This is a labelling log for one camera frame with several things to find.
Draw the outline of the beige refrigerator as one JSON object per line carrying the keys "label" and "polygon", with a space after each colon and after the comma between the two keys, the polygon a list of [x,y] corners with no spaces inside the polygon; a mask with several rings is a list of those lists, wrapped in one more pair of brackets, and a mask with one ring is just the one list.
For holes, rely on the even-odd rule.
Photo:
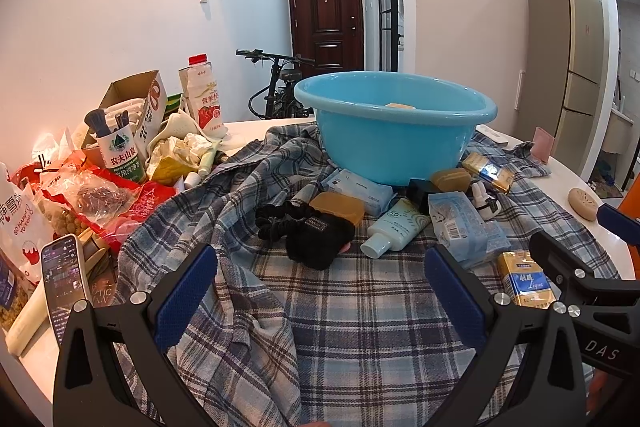
{"label": "beige refrigerator", "polygon": [[514,135],[544,129],[551,155],[584,167],[603,81],[603,0],[528,0],[528,50]]}

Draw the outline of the blue plaid shirt cloth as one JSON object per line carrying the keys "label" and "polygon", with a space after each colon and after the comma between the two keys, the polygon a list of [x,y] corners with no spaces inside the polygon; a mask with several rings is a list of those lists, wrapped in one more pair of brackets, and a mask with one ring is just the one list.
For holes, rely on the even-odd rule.
{"label": "blue plaid shirt cloth", "polygon": [[371,259],[361,222],[323,271],[260,239],[257,208],[309,202],[334,169],[315,124],[274,126],[122,245],[118,303],[153,289],[192,245],[214,247],[215,280],[168,357],[221,426],[421,426],[473,358],[424,275],[431,230]]}

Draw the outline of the smartphone with lit screen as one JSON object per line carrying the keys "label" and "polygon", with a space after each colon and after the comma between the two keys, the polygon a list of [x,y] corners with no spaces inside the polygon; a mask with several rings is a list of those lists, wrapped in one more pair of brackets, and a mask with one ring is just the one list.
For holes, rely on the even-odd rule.
{"label": "smartphone with lit screen", "polygon": [[40,265],[51,329],[62,346],[74,304],[78,300],[91,300],[84,248],[78,237],[67,234],[43,246]]}

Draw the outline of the light blue tissue pack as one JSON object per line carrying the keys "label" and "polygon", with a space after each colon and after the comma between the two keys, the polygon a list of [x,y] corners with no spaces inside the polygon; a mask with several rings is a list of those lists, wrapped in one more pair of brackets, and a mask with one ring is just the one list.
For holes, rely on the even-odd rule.
{"label": "light blue tissue pack", "polygon": [[428,213],[438,243],[445,246],[464,269],[494,261],[511,250],[502,226],[495,221],[484,221],[464,193],[428,195]]}

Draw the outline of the crumpled tissue paper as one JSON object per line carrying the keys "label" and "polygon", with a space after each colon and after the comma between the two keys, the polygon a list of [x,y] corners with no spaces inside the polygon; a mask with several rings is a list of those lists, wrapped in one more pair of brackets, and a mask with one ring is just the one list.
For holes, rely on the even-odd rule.
{"label": "crumpled tissue paper", "polygon": [[209,141],[203,135],[188,133],[183,139],[170,136],[152,148],[146,174],[151,181],[172,185],[191,172],[198,172],[202,157],[216,153],[218,140]]}

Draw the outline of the round beige soap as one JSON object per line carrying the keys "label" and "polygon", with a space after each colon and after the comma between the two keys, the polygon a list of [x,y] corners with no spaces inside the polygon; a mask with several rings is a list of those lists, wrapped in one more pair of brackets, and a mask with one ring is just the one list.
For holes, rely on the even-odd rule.
{"label": "round beige soap", "polygon": [[582,188],[573,187],[567,194],[570,207],[580,216],[589,222],[597,220],[599,209],[598,203]]}

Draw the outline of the white wet wipes pack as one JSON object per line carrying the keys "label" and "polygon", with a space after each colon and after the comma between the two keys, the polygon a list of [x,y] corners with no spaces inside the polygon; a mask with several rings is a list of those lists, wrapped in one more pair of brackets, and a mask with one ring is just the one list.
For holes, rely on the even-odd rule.
{"label": "white wet wipes pack", "polygon": [[326,191],[359,199],[366,213],[375,218],[387,210],[394,198],[390,186],[364,179],[347,169],[336,169],[321,185]]}

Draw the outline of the amber soap bar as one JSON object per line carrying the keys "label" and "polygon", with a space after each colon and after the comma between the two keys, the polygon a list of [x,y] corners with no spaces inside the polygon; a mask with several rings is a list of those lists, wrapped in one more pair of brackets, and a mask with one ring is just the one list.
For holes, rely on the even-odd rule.
{"label": "amber soap bar", "polygon": [[360,199],[335,192],[322,192],[309,205],[315,210],[352,222],[353,225],[359,225],[366,213]]}
{"label": "amber soap bar", "polygon": [[431,176],[431,182],[444,193],[465,193],[469,190],[472,178],[468,170],[458,167],[435,172]]}

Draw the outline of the light blue lotion tube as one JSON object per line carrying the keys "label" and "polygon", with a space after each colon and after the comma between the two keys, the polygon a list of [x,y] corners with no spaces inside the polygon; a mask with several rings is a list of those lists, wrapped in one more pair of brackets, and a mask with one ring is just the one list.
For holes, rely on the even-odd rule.
{"label": "light blue lotion tube", "polygon": [[360,251],[371,259],[378,259],[387,251],[402,251],[430,221],[408,198],[398,199],[370,225],[369,237],[360,245]]}

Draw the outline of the gold blue cigarette pack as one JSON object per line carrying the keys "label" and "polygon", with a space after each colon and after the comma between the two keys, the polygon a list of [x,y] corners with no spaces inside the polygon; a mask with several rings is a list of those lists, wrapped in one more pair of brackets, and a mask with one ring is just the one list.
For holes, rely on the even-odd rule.
{"label": "gold blue cigarette pack", "polygon": [[498,271],[504,292],[514,305],[548,309],[555,295],[540,265],[528,251],[507,251],[498,256]]}

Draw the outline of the white earphone clip item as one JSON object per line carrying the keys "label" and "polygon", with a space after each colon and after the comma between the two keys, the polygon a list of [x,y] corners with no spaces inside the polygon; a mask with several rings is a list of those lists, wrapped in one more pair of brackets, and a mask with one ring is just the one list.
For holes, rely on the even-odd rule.
{"label": "white earphone clip item", "polygon": [[482,181],[474,181],[471,185],[472,203],[482,219],[487,222],[495,217],[502,210],[502,206],[498,199],[491,196]]}

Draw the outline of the dark red entrance door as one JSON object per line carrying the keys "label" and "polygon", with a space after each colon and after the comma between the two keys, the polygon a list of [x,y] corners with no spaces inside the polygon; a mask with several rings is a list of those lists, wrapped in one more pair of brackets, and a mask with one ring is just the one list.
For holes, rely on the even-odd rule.
{"label": "dark red entrance door", "polygon": [[290,19],[305,78],[364,69],[362,0],[290,0]]}

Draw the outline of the black folding bicycle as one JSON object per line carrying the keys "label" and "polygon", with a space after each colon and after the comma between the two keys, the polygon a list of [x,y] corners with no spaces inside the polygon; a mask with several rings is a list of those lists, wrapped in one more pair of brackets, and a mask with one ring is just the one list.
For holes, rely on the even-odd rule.
{"label": "black folding bicycle", "polygon": [[[286,119],[310,117],[314,110],[306,108],[295,98],[295,86],[303,79],[303,66],[316,66],[311,58],[266,53],[261,49],[237,49],[236,56],[242,56],[253,64],[270,62],[270,80],[268,86],[254,93],[247,101],[250,113],[258,119]],[[261,95],[264,96],[265,110],[258,113],[253,102]]]}

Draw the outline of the white red snack bag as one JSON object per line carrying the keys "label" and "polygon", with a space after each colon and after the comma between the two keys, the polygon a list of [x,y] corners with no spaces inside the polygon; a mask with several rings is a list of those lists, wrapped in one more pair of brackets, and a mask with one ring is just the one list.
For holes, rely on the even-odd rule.
{"label": "white red snack bag", "polygon": [[32,199],[9,177],[0,162],[1,249],[30,283],[41,280],[42,247],[53,239],[53,229]]}

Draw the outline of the blue plastic basin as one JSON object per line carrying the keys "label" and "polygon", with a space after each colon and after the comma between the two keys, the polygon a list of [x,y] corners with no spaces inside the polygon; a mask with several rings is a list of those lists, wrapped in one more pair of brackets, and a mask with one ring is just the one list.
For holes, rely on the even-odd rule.
{"label": "blue plastic basin", "polygon": [[472,88],[400,72],[336,72],[296,84],[314,110],[335,165],[370,181],[406,186],[458,165],[476,127],[498,115]]}

